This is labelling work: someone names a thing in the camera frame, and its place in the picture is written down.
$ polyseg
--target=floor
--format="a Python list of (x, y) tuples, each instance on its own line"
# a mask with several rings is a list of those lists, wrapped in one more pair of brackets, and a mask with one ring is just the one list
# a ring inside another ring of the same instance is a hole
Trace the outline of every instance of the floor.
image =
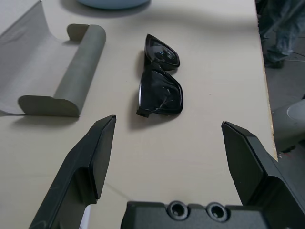
[[(274, 42), (275, 34), (272, 34), (266, 48)], [(265, 69), (271, 110), (296, 103), (305, 95), (305, 34), (299, 37), (294, 51), (298, 54), (293, 53), (283, 69)], [(278, 153), (280, 167), (305, 200), (305, 141), (290, 153)]]

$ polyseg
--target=gray plastic holder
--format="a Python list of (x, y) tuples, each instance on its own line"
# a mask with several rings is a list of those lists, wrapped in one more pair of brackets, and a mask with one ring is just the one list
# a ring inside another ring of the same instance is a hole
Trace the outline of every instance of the gray plastic holder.
[(81, 41), (55, 94), (24, 95), (18, 103), (27, 115), (78, 117), (89, 91), (96, 66), (106, 42), (106, 32), (98, 25), (71, 24), (71, 41)]

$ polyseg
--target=gray fabric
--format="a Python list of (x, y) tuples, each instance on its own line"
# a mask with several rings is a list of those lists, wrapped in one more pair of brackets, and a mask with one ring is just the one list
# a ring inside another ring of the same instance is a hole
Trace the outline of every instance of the gray fabric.
[(276, 29), (276, 43), (267, 50), (272, 62), (285, 59), (293, 52), (293, 46), (305, 30), (305, 0), (268, 0), (259, 20), (261, 41), (268, 39)]

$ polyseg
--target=white table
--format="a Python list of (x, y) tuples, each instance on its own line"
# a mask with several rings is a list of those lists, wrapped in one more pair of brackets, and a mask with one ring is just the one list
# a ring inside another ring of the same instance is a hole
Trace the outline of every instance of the white table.
[[(98, 24), (107, 42), (79, 120), (0, 117), (0, 227), (30, 225), (66, 154), (111, 114), (112, 156), (91, 229), (119, 228), (128, 200), (240, 204), (222, 121), (247, 128), (276, 157), (254, 1), (153, 0), (132, 13), (75, 0), (43, 6), (56, 37), (67, 40), (70, 23)], [(175, 119), (135, 114), (147, 33), (180, 56), (184, 108)]]

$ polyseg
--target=black sunglasses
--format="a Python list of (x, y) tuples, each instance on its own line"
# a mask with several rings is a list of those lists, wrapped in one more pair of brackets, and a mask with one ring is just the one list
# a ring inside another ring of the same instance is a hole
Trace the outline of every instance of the black sunglasses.
[(146, 36), (137, 115), (176, 115), (182, 111), (182, 88), (166, 72), (176, 70), (179, 66), (179, 56), (171, 47), (150, 34)]

